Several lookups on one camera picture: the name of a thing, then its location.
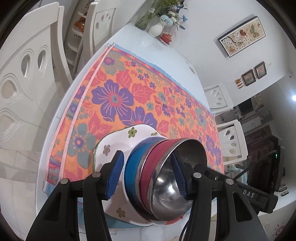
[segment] white plate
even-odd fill
[[[153,127],[139,124],[105,136],[95,149],[95,171],[100,171],[103,164],[110,162],[117,150],[123,151],[124,163],[126,163],[127,157],[133,147],[143,141],[143,139],[153,135],[161,136]],[[118,220],[138,226],[152,225],[150,221],[144,219],[133,208],[127,198],[123,185],[123,175],[121,173],[114,195],[110,200],[102,201],[105,213]]]

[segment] framed picture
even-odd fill
[[[246,86],[256,82],[256,78],[255,78],[255,75],[254,75],[254,72],[253,70],[249,70],[248,72],[244,73],[242,75],[242,78],[244,79],[244,83]]]
[[[229,57],[265,37],[259,18],[253,17],[219,38]]]
[[[267,75],[264,61],[255,67],[255,71],[258,79],[261,79],[263,76]]]

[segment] butterfly artwork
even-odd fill
[[[265,37],[264,29],[257,16],[233,28],[218,40],[229,57]]]
[[[252,24],[251,29],[250,29],[250,34],[252,34],[254,38],[259,36],[259,33],[255,31],[255,28],[254,28],[253,24]]]

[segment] chair back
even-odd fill
[[[41,151],[59,105],[52,58],[69,86],[58,2],[26,14],[0,49],[0,148]]]
[[[114,14],[119,3],[119,0],[100,0],[90,4],[83,32],[85,61],[88,61],[111,37]]]
[[[204,89],[211,111],[219,115],[233,108],[232,100],[222,84]]]
[[[235,160],[224,162],[224,165],[230,165],[246,160],[248,156],[248,150],[241,123],[238,120],[234,120],[217,125],[217,128],[222,127],[224,129],[218,133],[222,156],[238,157]]]

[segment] tablecloth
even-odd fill
[[[93,172],[96,144],[111,132],[140,123],[168,138],[199,140],[208,166],[223,172],[214,115],[197,99],[157,66],[110,45],[82,79],[61,118],[43,190],[50,194],[64,177],[86,178]]]

